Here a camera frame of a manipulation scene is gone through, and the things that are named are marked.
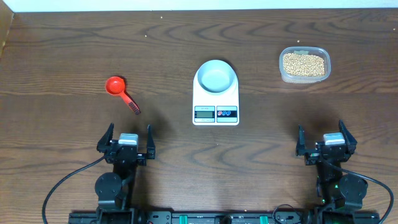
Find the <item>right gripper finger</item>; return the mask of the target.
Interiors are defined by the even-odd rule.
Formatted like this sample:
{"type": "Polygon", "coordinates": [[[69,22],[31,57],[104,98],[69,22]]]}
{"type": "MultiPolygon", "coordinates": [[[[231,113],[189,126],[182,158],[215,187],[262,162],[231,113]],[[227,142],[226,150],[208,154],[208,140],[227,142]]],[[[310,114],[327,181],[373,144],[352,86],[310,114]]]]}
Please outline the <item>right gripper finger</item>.
{"type": "Polygon", "coordinates": [[[296,156],[304,156],[307,153],[307,147],[305,145],[305,131],[301,125],[298,126],[298,140],[296,144],[296,156]]]}
{"type": "Polygon", "coordinates": [[[344,139],[345,139],[345,144],[347,147],[347,151],[350,154],[354,154],[355,150],[356,150],[356,146],[357,146],[357,140],[353,137],[353,135],[348,131],[348,129],[346,128],[343,120],[339,120],[339,129],[340,129],[340,133],[343,135],[344,139]]]}

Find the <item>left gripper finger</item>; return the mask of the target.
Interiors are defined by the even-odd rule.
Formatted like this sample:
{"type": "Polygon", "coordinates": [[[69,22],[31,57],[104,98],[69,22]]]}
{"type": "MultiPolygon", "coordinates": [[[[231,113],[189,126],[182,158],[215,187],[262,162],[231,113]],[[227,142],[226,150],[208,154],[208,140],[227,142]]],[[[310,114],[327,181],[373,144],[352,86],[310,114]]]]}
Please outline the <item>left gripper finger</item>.
{"type": "Polygon", "coordinates": [[[147,159],[155,159],[155,143],[152,137],[151,125],[147,127],[147,159]]]}
{"type": "Polygon", "coordinates": [[[111,140],[113,139],[113,130],[114,130],[114,124],[111,123],[107,131],[104,133],[104,135],[97,143],[96,150],[98,152],[106,152],[111,148],[111,140]]]}

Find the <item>red plastic measuring scoop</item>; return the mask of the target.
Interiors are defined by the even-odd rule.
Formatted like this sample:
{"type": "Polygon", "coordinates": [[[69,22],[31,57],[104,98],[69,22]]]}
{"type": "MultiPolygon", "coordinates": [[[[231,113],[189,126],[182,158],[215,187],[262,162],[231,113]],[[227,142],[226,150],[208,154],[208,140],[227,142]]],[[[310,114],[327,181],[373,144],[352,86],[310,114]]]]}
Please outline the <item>red plastic measuring scoop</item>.
{"type": "Polygon", "coordinates": [[[126,83],[123,78],[113,76],[106,80],[105,90],[113,96],[120,96],[125,104],[136,114],[139,115],[141,110],[136,102],[128,95],[126,91],[126,83]]]}

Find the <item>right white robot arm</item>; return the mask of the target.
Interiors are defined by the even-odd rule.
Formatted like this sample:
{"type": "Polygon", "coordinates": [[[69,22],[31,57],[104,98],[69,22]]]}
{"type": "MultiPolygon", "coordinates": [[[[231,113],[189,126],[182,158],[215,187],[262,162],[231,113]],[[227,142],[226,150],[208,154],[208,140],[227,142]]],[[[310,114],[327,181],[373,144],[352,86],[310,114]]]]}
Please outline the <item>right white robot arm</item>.
{"type": "Polygon", "coordinates": [[[315,207],[309,223],[353,223],[354,213],[362,208],[368,183],[362,177],[341,168],[354,154],[357,140],[339,121],[339,132],[324,134],[313,149],[305,145],[305,132],[299,127],[296,155],[303,156],[307,166],[317,167],[317,194],[323,205],[315,207]]]}

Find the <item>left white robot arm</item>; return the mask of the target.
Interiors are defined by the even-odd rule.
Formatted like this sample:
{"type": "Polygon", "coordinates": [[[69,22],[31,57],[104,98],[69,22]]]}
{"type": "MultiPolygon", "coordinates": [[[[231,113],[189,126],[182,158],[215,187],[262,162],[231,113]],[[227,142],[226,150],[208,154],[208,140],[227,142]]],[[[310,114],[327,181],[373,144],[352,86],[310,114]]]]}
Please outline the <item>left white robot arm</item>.
{"type": "Polygon", "coordinates": [[[132,192],[139,166],[155,159],[155,143],[152,129],[147,127],[146,152],[138,151],[138,135],[123,133],[113,139],[111,123],[97,143],[97,151],[113,165],[113,171],[101,175],[95,183],[98,196],[98,223],[147,223],[147,215],[138,208],[131,208],[132,192]]]}

